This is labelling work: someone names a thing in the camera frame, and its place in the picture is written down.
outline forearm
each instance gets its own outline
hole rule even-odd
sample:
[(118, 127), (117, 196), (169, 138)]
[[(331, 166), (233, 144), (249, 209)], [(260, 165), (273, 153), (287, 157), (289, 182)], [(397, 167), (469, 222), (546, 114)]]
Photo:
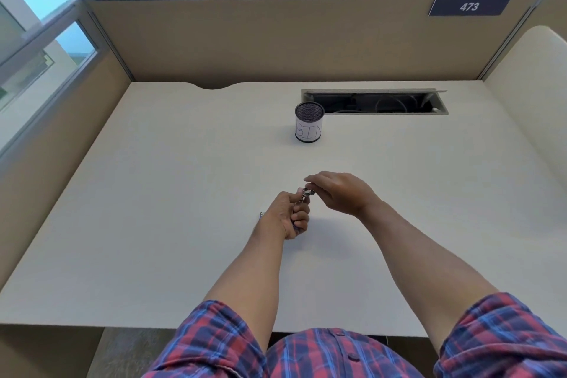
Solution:
[(205, 300), (219, 300), (230, 306), (266, 351), (278, 310), (285, 232), (274, 233), (274, 225), (262, 220)]
[(393, 280), (437, 351), (470, 306), (498, 291), (387, 203), (373, 205), (361, 222), (380, 246)]

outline plaid shirt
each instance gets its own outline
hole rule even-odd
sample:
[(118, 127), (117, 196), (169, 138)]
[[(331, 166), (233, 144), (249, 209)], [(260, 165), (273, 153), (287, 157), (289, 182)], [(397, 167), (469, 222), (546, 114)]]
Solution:
[[(509, 294), (473, 305), (441, 348), (436, 376), (567, 376), (567, 340)], [(266, 355), (227, 305), (207, 301), (181, 324), (144, 378), (421, 377), (379, 342), (343, 329), (310, 329)]]

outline person's left hand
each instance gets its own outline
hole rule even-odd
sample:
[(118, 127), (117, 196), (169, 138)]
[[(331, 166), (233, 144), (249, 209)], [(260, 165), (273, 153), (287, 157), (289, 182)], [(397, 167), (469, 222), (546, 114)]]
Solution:
[(298, 188), (295, 194), (282, 191), (260, 221), (278, 226), (285, 239), (295, 239), (307, 230), (309, 222), (309, 196), (303, 203), (298, 203), (302, 194), (302, 188)]

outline person's left arm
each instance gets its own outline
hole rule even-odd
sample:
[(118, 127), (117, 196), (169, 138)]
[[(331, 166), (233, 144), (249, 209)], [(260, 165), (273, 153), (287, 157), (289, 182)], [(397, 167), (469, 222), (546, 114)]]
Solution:
[(281, 192), (145, 378), (264, 375), (279, 300), (284, 241), (307, 230), (309, 198)]

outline desk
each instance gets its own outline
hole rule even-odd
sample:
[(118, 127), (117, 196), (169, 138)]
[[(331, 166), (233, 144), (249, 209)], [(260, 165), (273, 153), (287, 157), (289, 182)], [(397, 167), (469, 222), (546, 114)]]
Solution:
[[(326, 115), (294, 138), (302, 89), (437, 88), (449, 115)], [(134, 82), (5, 288), (0, 322), (175, 328), (273, 197), (357, 174), (409, 221), (567, 334), (567, 195), (480, 81)], [(424, 336), (378, 246), (312, 202), (285, 245), (274, 330)]]

